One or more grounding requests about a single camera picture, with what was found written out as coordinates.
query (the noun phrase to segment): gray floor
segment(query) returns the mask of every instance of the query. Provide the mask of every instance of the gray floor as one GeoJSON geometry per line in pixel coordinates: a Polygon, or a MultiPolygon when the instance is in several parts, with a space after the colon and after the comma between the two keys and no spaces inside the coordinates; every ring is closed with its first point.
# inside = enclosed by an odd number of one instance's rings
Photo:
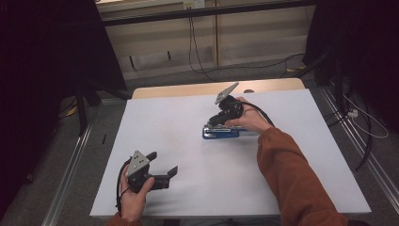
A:
{"type": "MultiPolygon", "coordinates": [[[[288,67],[300,65],[298,59],[288,62],[288,67]]],[[[241,64],[240,67],[264,66],[273,62],[253,62],[241,64]]],[[[209,73],[217,81],[252,80],[281,77],[284,64],[274,67],[258,69],[234,68],[209,73]]],[[[315,102],[318,104],[322,115],[332,112],[327,104],[322,90],[317,88],[310,75],[304,77],[304,83],[311,90],[315,102]]],[[[127,81],[131,92],[140,87],[167,86],[178,84],[195,84],[212,82],[204,74],[184,72],[172,73],[151,78],[139,78],[127,81]]],[[[102,180],[107,158],[112,150],[113,142],[119,129],[125,103],[119,101],[105,102],[99,107],[91,107],[90,111],[96,112],[91,133],[89,134],[86,148],[82,152],[76,172],[72,179],[71,187],[66,199],[61,206],[57,225],[105,225],[106,220],[91,218],[88,214],[94,202],[98,186],[102,180]]],[[[348,165],[354,168],[360,161],[360,155],[352,140],[348,137],[343,127],[338,123],[330,127],[331,134],[336,139],[348,165]]],[[[56,133],[49,145],[46,154],[42,157],[33,173],[34,180],[30,185],[23,186],[13,204],[4,216],[3,225],[41,225],[56,194],[58,185],[66,170],[72,152],[78,141],[79,121],[77,115],[72,115],[61,120],[56,133]]],[[[399,162],[399,136],[391,134],[386,139],[374,139],[373,152],[382,168],[398,184],[399,173],[396,167],[399,162]]],[[[392,207],[380,184],[375,179],[367,166],[359,171],[356,180],[372,208],[368,215],[349,216],[362,219],[371,225],[399,225],[399,215],[392,207]]],[[[162,225],[161,220],[146,219],[145,225],[162,225]]]]}

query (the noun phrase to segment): forearm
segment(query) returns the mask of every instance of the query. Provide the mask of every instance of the forearm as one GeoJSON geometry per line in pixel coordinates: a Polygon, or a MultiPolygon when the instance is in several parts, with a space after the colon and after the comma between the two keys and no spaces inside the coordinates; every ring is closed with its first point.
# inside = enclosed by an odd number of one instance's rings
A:
{"type": "Polygon", "coordinates": [[[278,200],[282,225],[347,224],[289,135],[270,128],[258,143],[258,165],[278,200]]]}
{"type": "Polygon", "coordinates": [[[120,213],[116,213],[115,216],[106,224],[106,226],[141,226],[139,222],[128,222],[120,217],[120,213]]]}

